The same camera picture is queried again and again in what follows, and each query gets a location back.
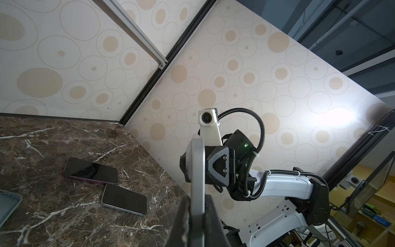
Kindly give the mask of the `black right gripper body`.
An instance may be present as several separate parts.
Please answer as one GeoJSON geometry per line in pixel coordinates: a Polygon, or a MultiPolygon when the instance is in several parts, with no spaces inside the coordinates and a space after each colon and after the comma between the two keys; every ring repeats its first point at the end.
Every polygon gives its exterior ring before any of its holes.
{"type": "Polygon", "coordinates": [[[205,146],[205,184],[218,192],[225,187],[235,201],[252,201],[256,178],[247,171],[255,154],[253,143],[240,131],[224,135],[222,146],[205,146]]]}

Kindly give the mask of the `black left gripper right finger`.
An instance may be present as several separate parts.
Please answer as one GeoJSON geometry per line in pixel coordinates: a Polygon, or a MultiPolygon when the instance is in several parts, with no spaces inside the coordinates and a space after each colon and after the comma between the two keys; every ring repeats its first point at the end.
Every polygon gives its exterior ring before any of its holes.
{"type": "Polygon", "coordinates": [[[205,247],[230,247],[211,195],[205,195],[203,229],[205,247]]]}

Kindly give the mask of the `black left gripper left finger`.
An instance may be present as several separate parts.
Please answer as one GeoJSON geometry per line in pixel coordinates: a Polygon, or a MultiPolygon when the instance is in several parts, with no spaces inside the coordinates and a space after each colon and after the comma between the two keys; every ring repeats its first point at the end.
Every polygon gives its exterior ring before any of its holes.
{"type": "Polygon", "coordinates": [[[183,196],[165,247],[190,246],[190,198],[183,196]]]}

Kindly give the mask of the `black phone silver edge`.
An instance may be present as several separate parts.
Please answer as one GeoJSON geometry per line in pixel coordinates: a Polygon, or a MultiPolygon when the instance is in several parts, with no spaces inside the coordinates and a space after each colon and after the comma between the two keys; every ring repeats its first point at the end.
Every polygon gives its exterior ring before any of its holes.
{"type": "Polygon", "coordinates": [[[199,135],[194,135],[186,152],[188,178],[191,180],[190,246],[203,247],[205,214],[205,145],[199,135]]]}

